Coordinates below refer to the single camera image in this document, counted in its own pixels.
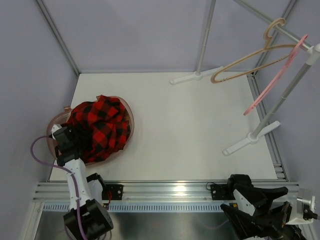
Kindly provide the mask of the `brown multicolour plaid shirt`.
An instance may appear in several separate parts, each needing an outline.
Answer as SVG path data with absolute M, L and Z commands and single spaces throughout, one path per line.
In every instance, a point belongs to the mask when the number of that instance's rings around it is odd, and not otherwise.
M 123 114 L 123 119 L 125 122 L 127 123 L 130 123 L 131 122 L 131 118 L 130 118 L 130 115 L 129 115 L 129 112 L 126 110 Z

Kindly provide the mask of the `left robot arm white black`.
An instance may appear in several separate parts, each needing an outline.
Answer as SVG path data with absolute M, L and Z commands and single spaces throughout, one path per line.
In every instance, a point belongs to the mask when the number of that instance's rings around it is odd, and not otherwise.
M 102 198 L 108 188 L 98 174 L 86 176 L 81 139 L 71 126 L 54 124 L 52 138 L 57 142 L 57 168 L 66 172 L 70 196 L 69 212 L 63 216 L 67 233 L 76 240 L 100 240 L 114 227 Z

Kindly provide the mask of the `pink plastic hanger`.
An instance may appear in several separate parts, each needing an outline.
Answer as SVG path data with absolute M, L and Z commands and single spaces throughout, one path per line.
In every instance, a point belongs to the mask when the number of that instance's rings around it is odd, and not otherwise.
M 277 82 L 283 77 L 286 73 L 294 59 L 297 57 L 300 52 L 300 47 L 304 43 L 304 41 L 308 38 L 308 34 L 305 34 L 301 40 L 294 46 L 293 50 L 290 52 L 285 64 L 279 70 L 279 72 L 274 76 L 271 82 L 267 85 L 267 87 L 263 90 L 263 92 L 256 98 L 256 100 L 247 108 L 247 110 L 243 113 L 244 116 L 249 114 L 257 105 L 267 96 L 267 94 L 275 87 Z

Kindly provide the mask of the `red black plaid shirt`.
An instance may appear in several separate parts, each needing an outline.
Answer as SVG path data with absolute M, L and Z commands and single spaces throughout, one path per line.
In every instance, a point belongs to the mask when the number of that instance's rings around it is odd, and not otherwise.
M 125 111 L 118 97 L 105 95 L 82 102 L 71 111 L 62 126 L 74 127 L 82 137 L 85 164 L 105 161 L 125 148 L 132 132 L 130 123 L 124 121 Z

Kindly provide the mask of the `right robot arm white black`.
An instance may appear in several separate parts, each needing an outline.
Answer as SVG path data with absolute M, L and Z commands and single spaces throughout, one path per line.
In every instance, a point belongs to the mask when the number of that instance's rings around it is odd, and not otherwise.
M 289 224 L 293 207 L 285 201 L 272 208 L 273 201 L 288 194 L 285 186 L 259 188 L 252 184 L 248 175 L 232 174 L 226 184 L 229 197 L 235 199 L 237 207 L 221 204 L 235 234 L 240 240 L 254 237 L 271 240 L 305 240 L 302 230 Z

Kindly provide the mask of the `beige plastic hanger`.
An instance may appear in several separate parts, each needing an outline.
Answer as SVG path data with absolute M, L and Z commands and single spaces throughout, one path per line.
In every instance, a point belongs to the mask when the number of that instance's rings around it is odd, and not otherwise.
M 272 21 L 268 25 L 268 27 L 265 29 L 264 33 L 263 33 L 263 40 L 264 40 L 263 47 L 261 49 L 257 50 L 257 51 L 254 51 L 254 52 L 252 52 L 252 53 L 250 53 L 250 54 L 248 54 L 248 55 L 246 55 L 246 56 L 244 56 L 244 57 L 242 57 L 242 58 L 240 58 L 240 59 L 228 64 L 227 66 L 225 66 L 222 69 L 220 69 L 217 72 L 215 72 L 210 78 L 211 83 L 217 84 L 217 83 L 222 83 L 222 82 L 225 82 L 225 81 L 229 81 L 231 79 L 238 78 L 238 77 L 241 77 L 243 75 L 247 75 L 249 73 L 256 72 L 256 71 L 258 71 L 260 69 L 266 68 L 266 67 L 268 67 L 270 65 L 273 65 L 275 63 L 278 63 L 280 61 L 283 61 L 283 60 L 287 59 L 289 57 L 290 53 L 292 52 L 293 48 L 296 45 L 292 44 L 292 43 L 271 45 L 271 41 L 272 41 L 273 37 L 270 35 L 270 32 L 274 27 L 278 27 L 278 26 L 283 27 L 285 24 L 286 24 L 286 20 L 284 18 L 282 18 L 282 17 L 277 18 L 276 20 Z M 282 56 L 281 58 L 277 59 L 277 60 L 271 61 L 269 63 L 263 64 L 261 66 L 255 67 L 253 69 L 238 73 L 238 74 L 233 75 L 233 76 L 217 79 L 218 75 L 224 73 L 227 70 L 230 70 L 231 68 L 239 65 L 242 62 L 245 62 L 245 61 L 247 61 L 247 60 L 249 60 L 249 59 L 251 59 L 251 58 L 253 58 L 253 57 L 257 56 L 257 55 L 261 55 L 263 53 L 268 53 L 268 52 L 270 52 L 272 50 L 278 50 L 278 49 L 290 49 L 290 52 L 288 54 Z

